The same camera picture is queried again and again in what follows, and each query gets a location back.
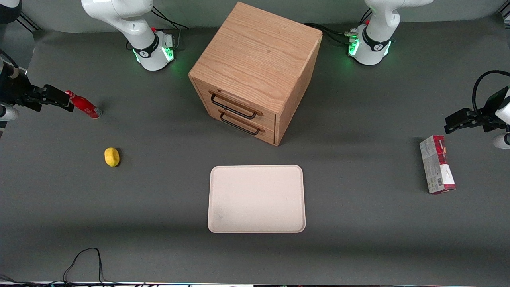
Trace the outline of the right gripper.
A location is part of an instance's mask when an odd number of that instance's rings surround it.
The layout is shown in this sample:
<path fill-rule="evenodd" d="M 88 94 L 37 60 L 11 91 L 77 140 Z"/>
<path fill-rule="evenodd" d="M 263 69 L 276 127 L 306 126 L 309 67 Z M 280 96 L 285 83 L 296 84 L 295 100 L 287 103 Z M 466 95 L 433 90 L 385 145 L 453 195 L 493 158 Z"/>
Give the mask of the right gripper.
<path fill-rule="evenodd" d="M 14 79 L 6 73 L 1 74 L 0 100 L 2 103 L 24 106 L 36 112 L 40 112 L 43 105 L 57 106 L 68 112 L 74 111 L 74 105 L 67 93 L 49 84 L 36 87 L 25 74 Z"/>

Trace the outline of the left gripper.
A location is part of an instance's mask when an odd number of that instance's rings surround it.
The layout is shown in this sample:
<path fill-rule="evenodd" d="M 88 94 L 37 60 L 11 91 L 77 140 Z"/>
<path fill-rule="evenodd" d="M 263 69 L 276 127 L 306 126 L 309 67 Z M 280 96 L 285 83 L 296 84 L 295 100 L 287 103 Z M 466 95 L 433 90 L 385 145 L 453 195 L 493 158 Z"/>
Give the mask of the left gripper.
<path fill-rule="evenodd" d="M 497 129 L 509 130 L 509 87 L 504 87 L 492 94 L 481 109 L 477 109 L 481 120 L 475 111 L 462 108 L 445 118 L 444 130 L 446 134 L 464 128 L 483 127 L 488 133 Z"/>

